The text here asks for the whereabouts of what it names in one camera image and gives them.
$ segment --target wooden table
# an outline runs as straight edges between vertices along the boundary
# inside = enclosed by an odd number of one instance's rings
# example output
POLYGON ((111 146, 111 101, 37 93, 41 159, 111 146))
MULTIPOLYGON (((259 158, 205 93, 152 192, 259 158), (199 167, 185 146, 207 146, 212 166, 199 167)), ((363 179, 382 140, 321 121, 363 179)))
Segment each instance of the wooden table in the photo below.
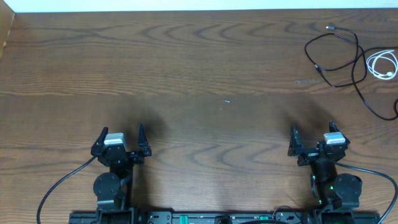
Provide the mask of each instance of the wooden table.
MULTIPOLYGON (((397 23, 395 9, 18 14, 0 63, 0 223, 35 222, 44 194, 91 157, 104 126, 137 149, 145 125, 153 156, 134 169, 141 205, 316 205, 309 167, 287 156, 289 131, 295 123, 315 144, 330 119, 352 142, 342 162, 398 180, 398 121, 375 117, 354 88, 330 88, 303 51, 327 25, 355 30, 364 48, 397 45, 397 23)), ((332 38, 309 50, 326 67, 354 55, 332 38)), ((350 70, 327 75, 350 81, 350 70)), ((393 115, 397 80, 360 84, 380 114, 393 115)), ((106 171, 95 161, 62 183, 42 223, 94 210, 92 184, 106 171)), ((362 178, 360 209, 384 213, 388 180, 338 172, 362 178)), ((397 216, 394 208, 385 223, 397 216)))

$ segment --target black power cable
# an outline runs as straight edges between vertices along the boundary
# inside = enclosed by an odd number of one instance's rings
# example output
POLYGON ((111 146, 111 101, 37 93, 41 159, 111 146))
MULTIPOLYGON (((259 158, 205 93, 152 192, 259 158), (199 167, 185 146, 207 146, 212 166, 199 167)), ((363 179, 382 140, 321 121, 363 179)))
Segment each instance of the black power cable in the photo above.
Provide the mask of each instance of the black power cable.
POLYGON ((314 64, 315 69, 318 71, 318 73, 321 75, 321 77, 327 82, 327 84, 329 84, 331 87, 334 87, 334 88, 340 88, 340 87, 345 87, 345 86, 353 85, 353 86, 355 87, 355 90, 357 91, 359 97, 360 97, 361 100, 363 101, 363 103, 366 105, 366 107, 368 107, 368 109, 369 109, 374 115, 376 115, 378 118, 383 119, 383 120, 385 120, 385 121, 393 121, 393 120, 397 119, 397 118, 398 118, 398 111, 397 111, 398 99, 395 100, 395 102, 394 102, 394 108, 393 108, 393 110, 394 110, 394 112, 395 112, 396 115, 395 115, 394 117, 391 117, 391 118, 385 118, 385 117, 383 117, 383 116, 377 114, 377 113, 370 107, 369 103, 365 100, 364 96, 363 96, 362 93, 360 92, 360 90, 359 90, 359 88, 358 88, 358 86, 357 86, 357 83, 360 83, 361 81, 363 81, 363 80, 366 78, 366 75, 368 74, 368 68, 366 67, 366 59, 365 59, 365 54, 366 54, 367 52, 369 52, 370 50, 377 50, 377 49, 398 49, 398 47, 372 47, 372 48, 370 48, 370 49, 363 50, 363 48, 359 45, 358 37, 356 36, 355 32, 353 32, 352 30, 345 29, 345 28, 333 27, 333 26, 327 26, 326 28, 327 28, 327 29, 330 29, 330 30, 343 30, 343 31, 350 32, 350 33, 352 33, 352 34, 354 35, 355 41, 350 40, 350 39, 348 39, 348 38, 346 38, 346 37, 343 37, 342 35, 338 35, 338 34, 335 34, 335 33, 327 33, 327 34, 322 34, 322 35, 320 35, 320 36, 318 36, 318 37, 316 37, 316 38, 310 40, 307 44, 305 44, 305 47, 304 47, 305 54, 307 55, 308 59, 310 59, 310 61, 314 64), (349 43, 351 43, 351 44, 354 44, 354 45, 356 46, 355 58, 354 58, 352 61, 347 62, 346 64, 344 64, 344 65, 342 65, 342 66, 340 66, 340 67, 337 67, 337 68, 323 68, 323 67, 319 66, 319 64, 317 64, 317 63, 310 57, 310 55, 308 54, 308 52, 307 52, 307 46, 308 46, 309 44, 311 44, 314 40, 317 40, 317 39, 319 39, 319 38, 325 37, 325 36, 327 36, 327 35, 334 35, 335 37, 341 38, 341 39, 343 39, 343 40, 345 40, 345 41, 347 41, 347 42, 349 42, 349 43), (355 66, 356 66, 356 63, 358 62, 358 60, 359 60, 361 57, 363 58, 363 62, 364 62, 364 66, 365 66, 365 74, 364 74, 364 76, 363 76, 360 80, 355 81, 355 78, 354 78, 355 66), (347 67, 348 65, 351 65, 351 64, 353 64, 352 69, 351 69, 351 80, 352 80, 351 83, 345 83, 345 84, 342 84, 342 85, 332 85, 332 84, 326 79, 326 77, 323 75, 322 70, 323 70, 323 71, 326 71, 326 72, 337 71, 337 70, 342 69, 342 68, 345 68, 345 67, 347 67))
POLYGON ((379 176, 384 177, 384 178, 386 178, 386 179, 388 179, 388 180, 390 180, 392 182, 392 184, 394 185, 394 197, 392 198, 392 201, 391 201, 390 205, 388 206, 386 212, 384 212, 384 214, 377 221, 377 224, 381 224, 381 222, 387 217, 387 215, 390 213, 392 207, 394 206, 394 204, 397 201, 398 185, 394 181, 394 179, 391 178, 390 176, 386 175, 386 174, 382 174, 380 172, 376 172, 376 171, 373 171, 373 170, 363 169, 363 168, 359 168, 359 167, 355 167, 355 166, 349 166, 349 165, 346 165, 346 164, 341 164, 341 163, 336 162, 336 161, 333 161, 333 163, 335 165, 338 165, 338 166, 341 166, 341 167, 344 167, 344 168, 353 169, 353 170, 361 171, 361 172, 366 172, 366 173, 370 173, 370 174, 374 174, 374 175, 379 175, 379 176))
POLYGON ((88 164, 90 164, 91 162, 93 162, 93 160, 96 158, 96 156, 93 156, 89 161, 87 161, 85 164, 83 164, 81 167, 75 169, 74 171, 70 172, 68 175, 66 175, 65 177, 62 177, 62 179, 58 180, 57 183, 55 183, 50 190, 44 195, 42 201, 40 202, 40 205, 37 209, 37 214, 36 214, 36 222, 37 224, 41 224, 40 222, 40 212, 42 211, 42 207, 44 205, 45 200, 47 199, 47 197, 51 194, 51 192, 59 185, 61 184, 64 180, 68 179, 70 176, 72 176, 73 174, 76 174, 77 172, 81 171, 84 167, 86 167, 88 164))
POLYGON ((277 220, 255 220, 255 221, 244 222, 244 223, 241 223, 241 224, 263 224, 263 223, 290 224, 290 223, 287 223, 287 222, 277 221, 277 220))

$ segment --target white cable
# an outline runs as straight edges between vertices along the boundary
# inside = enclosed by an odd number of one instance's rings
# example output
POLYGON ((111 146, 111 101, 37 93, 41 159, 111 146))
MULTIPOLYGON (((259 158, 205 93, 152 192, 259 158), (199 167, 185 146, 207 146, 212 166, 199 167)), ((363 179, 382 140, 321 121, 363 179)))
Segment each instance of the white cable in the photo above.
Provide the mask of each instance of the white cable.
POLYGON ((393 54, 394 50, 382 50, 380 52, 377 52, 375 54, 372 54, 370 57, 368 57, 368 59, 366 59, 366 65, 368 66, 368 70, 376 77, 376 78, 380 78, 382 80, 390 80, 391 78, 394 78, 395 75, 398 72, 398 60, 396 58, 396 56, 393 54), (392 58, 394 58, 395 61, 393 61, 391 58, 388 57, 383 57, 383 55, 385 54, 390 54, 392 55, 392 58), (385 59, 385 60, 389 60, 395 67, 395 71, 394 72, 387 72, 386 74, 381 74, 377 71, 375 71, 374 66, 376 65, 377 60, 381 58, 381 59, 385 59))

